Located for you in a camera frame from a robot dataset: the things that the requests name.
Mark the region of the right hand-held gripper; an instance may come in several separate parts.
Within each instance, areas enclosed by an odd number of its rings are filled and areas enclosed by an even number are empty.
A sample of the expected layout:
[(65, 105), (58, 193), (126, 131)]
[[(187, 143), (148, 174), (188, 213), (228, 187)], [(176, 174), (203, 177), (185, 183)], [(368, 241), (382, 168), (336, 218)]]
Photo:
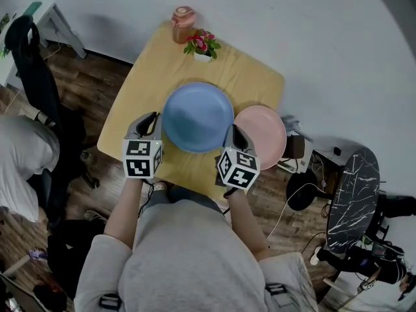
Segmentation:
[(248, 191), (260, 173), (260, 160), (251, 138), (237, 125), (227, 129), (220, 156), (216, 158), (216, 185), (228, 191)]

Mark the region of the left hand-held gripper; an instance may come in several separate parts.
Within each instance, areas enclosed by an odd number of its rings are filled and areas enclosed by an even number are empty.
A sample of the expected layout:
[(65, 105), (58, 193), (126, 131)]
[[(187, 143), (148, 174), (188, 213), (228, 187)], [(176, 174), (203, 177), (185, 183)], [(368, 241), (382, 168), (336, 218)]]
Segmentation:
[(122, 143), (126, 178), (153, 179), (162, 163), (162, 114), (149, 112), (133, 121)]

